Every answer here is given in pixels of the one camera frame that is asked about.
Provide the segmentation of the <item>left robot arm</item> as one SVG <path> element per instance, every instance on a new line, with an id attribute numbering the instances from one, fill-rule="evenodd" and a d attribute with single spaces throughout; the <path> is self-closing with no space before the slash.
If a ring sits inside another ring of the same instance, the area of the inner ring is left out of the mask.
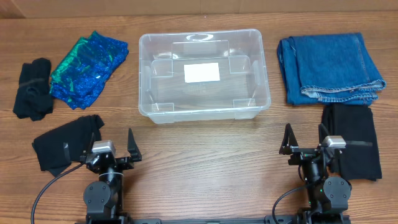
<path id="1" fill-rule="evenodd" d="M 131 129 L 128 130 L 126 157 L 116 157 L 116 148 L 111 140 L 96 141 L 92 136 L 88 150 L 81 160 L 86 168 L 98 174 L 98 180 L 90 183 L 84 193 L 86 223 L 132 223 L 124 212 L 124 174 L 142 160 Z"/>

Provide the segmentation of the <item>blue denim jeans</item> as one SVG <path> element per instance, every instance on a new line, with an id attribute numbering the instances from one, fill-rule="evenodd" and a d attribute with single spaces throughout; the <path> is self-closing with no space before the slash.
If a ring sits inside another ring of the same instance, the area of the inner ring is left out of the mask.
<path id="1" fill-rule="evenodd" d="M 277 58 L 291 105 L 370 105 L 386 87 L 360 33 L 290 36 Z"/>

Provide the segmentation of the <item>black cloth with tape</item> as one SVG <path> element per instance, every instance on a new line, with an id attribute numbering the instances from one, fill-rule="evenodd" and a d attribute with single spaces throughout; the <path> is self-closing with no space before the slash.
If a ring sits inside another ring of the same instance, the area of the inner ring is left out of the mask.
<path id="1" fill-rule="evenodd" d="M 342 136 L 346 146 L 337 155 L 339 175 L 346 180 L 382 178 L 374 127 L 368 106 L 332 104 L 324 107 L 322 123 L 329 136 Z"/>

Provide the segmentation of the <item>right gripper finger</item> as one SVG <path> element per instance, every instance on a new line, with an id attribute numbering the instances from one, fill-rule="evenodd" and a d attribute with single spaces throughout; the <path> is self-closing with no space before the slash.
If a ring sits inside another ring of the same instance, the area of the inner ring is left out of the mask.
<path id="1" fill-rule="evenodd" d="M 329 131 L 323 123 L 318 125 L 319 144 L 329 135 Z"/>
<path id="2" fill-rule="evenodd" d="M 279 149 L 279 154 L 291 155 L 299 148 L 298 142 L 295 138 L 293 129 L 290 123 L 286 124 L 284 137 L 282 140 L 281 147 Z"/>

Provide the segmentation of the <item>blue green sequin fabric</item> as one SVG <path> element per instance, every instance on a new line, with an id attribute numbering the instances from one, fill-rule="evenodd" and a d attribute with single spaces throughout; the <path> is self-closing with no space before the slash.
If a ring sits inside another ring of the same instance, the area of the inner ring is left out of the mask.
<path id="1" fill-rule="evenodd" d="M 73 110 L 86 109 L 97 100 L 128 53 L 127 42 L 97 31 L 80 37 L 51 73 L 50 94 Z"/>

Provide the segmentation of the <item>small black garment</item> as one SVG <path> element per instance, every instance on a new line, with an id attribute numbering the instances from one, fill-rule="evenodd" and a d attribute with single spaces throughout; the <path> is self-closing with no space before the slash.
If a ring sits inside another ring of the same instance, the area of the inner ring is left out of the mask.
<path id="1" fill-rule="evenodd" d="M 53 112 L 49 76 L 51 62 L 38 58 L 22 65 L 13 113 L 19 118 L 40 121 Z"/>

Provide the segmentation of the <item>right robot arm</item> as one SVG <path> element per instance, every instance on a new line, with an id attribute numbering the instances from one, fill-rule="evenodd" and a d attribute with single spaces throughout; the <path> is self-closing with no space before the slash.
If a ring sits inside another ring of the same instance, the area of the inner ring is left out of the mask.
<path id="1" fill-rule="evenodd" d="M 313 148 L 300 148 L 293 129 L 288 123 L 285 126 L 284 138 L 279 153 L 290 156 L 288 164 L 297 166 L 304 185 L 281 195 L 272 208 L 272 219 L 275 223 L 281 220 L 275 214 L 277 204 L 286 196 L 299 190 L 306 190 L 309 207 L 301 208 L 296 215 L 283 218 L 286 223 L 349 223 L 343 212 L 348 209 L 348 200 L 352 186 L 344 178 L 329 174 L 328 168 L 335 160 L 335 153 L 346 147 L 342 136 L 326 136 Z"/>

